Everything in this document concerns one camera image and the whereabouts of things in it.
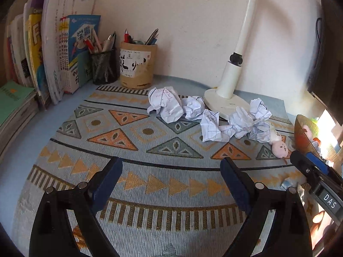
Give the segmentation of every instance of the mesh pen holder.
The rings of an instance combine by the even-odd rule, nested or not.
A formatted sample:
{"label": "mesh pen holder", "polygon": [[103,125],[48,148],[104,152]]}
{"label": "mesh pen holder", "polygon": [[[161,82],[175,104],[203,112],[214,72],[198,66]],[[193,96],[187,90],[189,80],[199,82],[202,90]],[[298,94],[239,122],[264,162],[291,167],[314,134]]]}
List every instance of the mesh pen holder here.
{"label": "mesh pen holder", "polygon": [[115,49],[91,54],[90,59],[92,61],[93,83],[95,85],[113,83],[118,79]]}

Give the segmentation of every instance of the metal bolt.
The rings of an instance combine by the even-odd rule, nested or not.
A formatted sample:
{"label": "metal bolt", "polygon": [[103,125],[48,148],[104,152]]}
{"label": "metal bolt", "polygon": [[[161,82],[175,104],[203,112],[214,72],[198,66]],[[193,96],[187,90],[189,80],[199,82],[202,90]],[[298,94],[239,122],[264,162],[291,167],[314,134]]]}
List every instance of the metal bolt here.
{"label": "metal bolt", "polygon": [[82,189],[85,188],[87,186],[87,182],[81,182],[78,184],[78,188]]}
{"label": "metal bolt", "polygon": [[296,193],[297,193],[297,190],[296,190],[294,187],[292,187],[292,186],[288,189],[288,191],[289,191],[290,193],[293,193],[293,194],[296,194]]}
{"label": "metal bolt", "polygon": [[47,194],[49,194],[49,193],[51,193],[51,192],[53,192],[54,191],[54,187],[53,186],[49,186],[46,190],[45,190],[45,192],[47,193]]}
{"label": "metal bolt", "polygon": [[262,190],[265,188],[265,185],[263,183],[255,183],[255,187],[258,189],[258,190]]}

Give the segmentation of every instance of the white lamp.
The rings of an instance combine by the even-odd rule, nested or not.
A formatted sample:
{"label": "white lamp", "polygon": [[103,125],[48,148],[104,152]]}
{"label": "white lamp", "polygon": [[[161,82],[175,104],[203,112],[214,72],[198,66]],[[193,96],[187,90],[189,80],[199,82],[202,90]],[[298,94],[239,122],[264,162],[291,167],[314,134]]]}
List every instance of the white lamp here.
{"label": "white lamp", "polygon": [[248,1],[235,52],[230,56],[230,61],[226,62],[219,87],[207,90],[204,95],[205,104],[212,111],[219,112],[219,116],[226,120],[228,120],[230,114],[235,112],[237,106],[243,107],[247,111],[250,107],[244,99],[234,94],[234,90],[242,71],[242,55],[253,20],[256,1]]}

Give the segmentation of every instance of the green notebook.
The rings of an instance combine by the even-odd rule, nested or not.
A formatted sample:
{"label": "green notebook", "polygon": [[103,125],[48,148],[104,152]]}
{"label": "green notebook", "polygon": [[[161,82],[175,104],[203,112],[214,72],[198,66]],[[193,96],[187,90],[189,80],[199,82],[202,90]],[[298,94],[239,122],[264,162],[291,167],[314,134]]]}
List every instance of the green notebook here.
{"label": "green notebook", "polygon": [[0,88],[0,125],[25,101],[32,91],[34,88],[23,87],[13,81],[7,82]]}

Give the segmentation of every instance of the label on pen holder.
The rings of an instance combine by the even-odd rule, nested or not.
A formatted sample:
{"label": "label on pen holder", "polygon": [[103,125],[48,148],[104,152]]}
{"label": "label on pen holder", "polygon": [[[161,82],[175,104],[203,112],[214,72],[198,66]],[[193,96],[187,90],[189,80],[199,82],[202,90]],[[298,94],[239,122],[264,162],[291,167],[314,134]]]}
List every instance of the label on pen holder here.
{"label": "label on pen holder", "polygon": [[147,64],[151,52],[120,50],[120,73],[127,77],[135,77],[140,65]]}

